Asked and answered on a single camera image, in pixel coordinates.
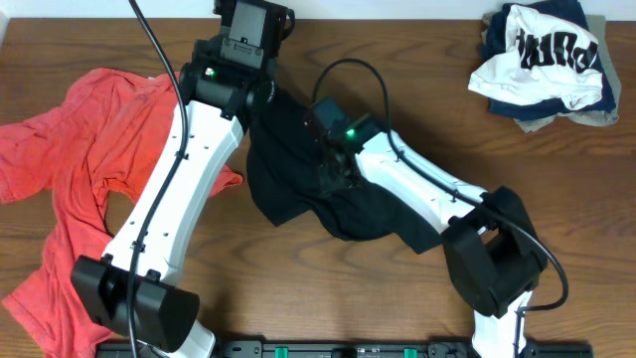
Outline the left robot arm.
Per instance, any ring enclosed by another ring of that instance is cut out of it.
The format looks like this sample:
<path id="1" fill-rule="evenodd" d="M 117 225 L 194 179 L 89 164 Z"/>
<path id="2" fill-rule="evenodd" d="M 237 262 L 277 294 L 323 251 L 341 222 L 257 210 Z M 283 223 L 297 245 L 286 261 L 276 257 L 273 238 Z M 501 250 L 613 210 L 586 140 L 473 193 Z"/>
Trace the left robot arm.
<path id="1" fill-rule="evenodd" d="M 178 99 L 168 137 L 126 223 L 71 282 L 90 320 L 124 336 L 127 357 L 209 357 L 215 335 L 199 297 L 179 285 L 193 230 L 224 165 L 275 95 L 294 12 L 268 1 L 219 1 L 219 33 L 195 43 L 170 79 Z"/>

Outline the black t-shirt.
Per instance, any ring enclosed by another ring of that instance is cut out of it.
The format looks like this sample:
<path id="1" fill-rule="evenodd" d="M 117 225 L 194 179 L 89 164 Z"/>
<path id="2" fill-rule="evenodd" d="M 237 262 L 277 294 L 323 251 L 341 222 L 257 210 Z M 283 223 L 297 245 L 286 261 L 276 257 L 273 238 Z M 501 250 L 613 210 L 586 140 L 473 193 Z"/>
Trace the black t-shirt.
<path id="1" fill-rule="evenodd" d="M 441 244 L 431 224 L 384 188 L 362 182 L 339 186 L 324 177 L 319 144 L 303 124 L 307 107 L 279 89 L 268 112 L 249 129 L 246 174 L 252 201 L 274 226 L 311 211 L 343 241 L 398 235 L 415 253 Z"/>

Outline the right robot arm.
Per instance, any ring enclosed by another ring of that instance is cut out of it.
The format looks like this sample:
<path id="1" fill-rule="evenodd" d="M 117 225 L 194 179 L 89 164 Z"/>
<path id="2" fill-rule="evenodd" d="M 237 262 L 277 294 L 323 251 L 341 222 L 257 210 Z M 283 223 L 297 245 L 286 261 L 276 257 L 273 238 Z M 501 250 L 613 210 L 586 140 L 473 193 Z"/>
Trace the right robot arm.
<path id="1" fill-rule="evenodd" d="M 304 120 L 324 162 L 328 188 L 387 191 L 413 210 L 442 242 L 451 282 L 475 315 L 472 347 L 480 357 L 520 357 L 526 308 L 548 259 L 519 196 L 494 192 L 446 173 L 371 115 L 349 117 L 327 97 Z"/>

